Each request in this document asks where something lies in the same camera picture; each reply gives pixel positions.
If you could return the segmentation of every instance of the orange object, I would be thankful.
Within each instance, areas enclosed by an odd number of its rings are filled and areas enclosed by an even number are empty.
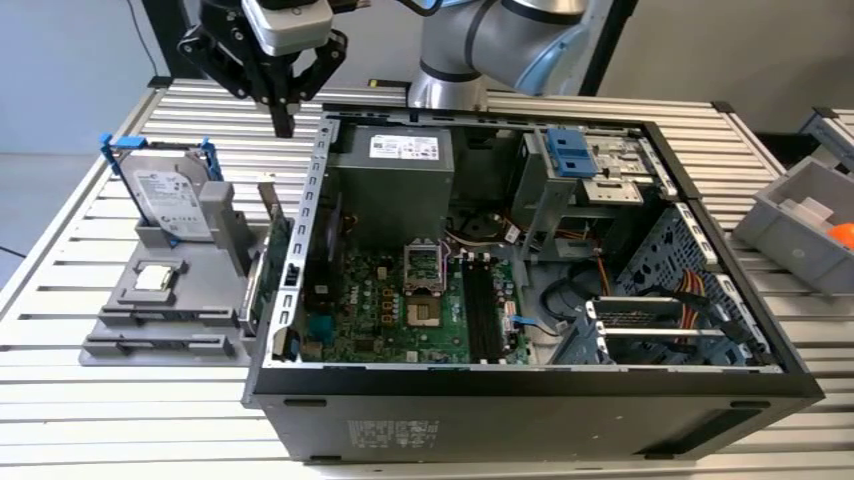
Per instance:
[[[854,248],[854,223],[843,223],[827,230],[827,235],[841,242],[848,248]]]

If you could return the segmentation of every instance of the white wall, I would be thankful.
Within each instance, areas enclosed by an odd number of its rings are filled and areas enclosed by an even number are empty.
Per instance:
[[[410,81],[417,72],[421,18],[393,0],[373,0],[369,8],[334,16],[333,27],[346,35],[346,61],[326,83],[364,87],[368,80]],[[313,59],[302,54],[297,68]]]
[[[854,107],[854,1],[640,0],[602,96],[725,100],[751,128]]]
[[[119,125],[153,75],[125,1],[2,0],[0,19],[0,152],[93,154],[97,135]]]

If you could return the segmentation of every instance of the hard drive label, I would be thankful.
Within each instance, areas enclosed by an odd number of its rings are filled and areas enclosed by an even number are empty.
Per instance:
[[[186,177],[179,173],[153,170],[135,170],[133,174],[154,215],[149,220],[179,239],[209,238],[198,199]]]

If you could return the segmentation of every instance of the sticker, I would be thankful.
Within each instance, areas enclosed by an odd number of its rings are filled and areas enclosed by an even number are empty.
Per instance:
[[[401,160],[438,160],[438,139],[436,137],[373,135],[369,156],[370,158],[398,158]]]
[[[506,233],[504,234],[504,240],[506,240],[506,243],[516,243],[520,233],[521,230],[518,230],[518,227],[516,227],[514,225],[509,225]]]
[[[432,448],[437,420],[348,420],[349,442],[356,448]]]
[[[145,203],[157,225],[177,238],[209,238],[210,232],[192,191],[192,183],[179,173],[135,170],[133,172]]]

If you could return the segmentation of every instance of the ram slot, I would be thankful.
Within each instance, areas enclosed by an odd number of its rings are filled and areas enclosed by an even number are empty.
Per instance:
[[[462,263],[462,298],[472,362],[485,360],[497,363],[502,356],[492,274],[488,262],[478,259]]]

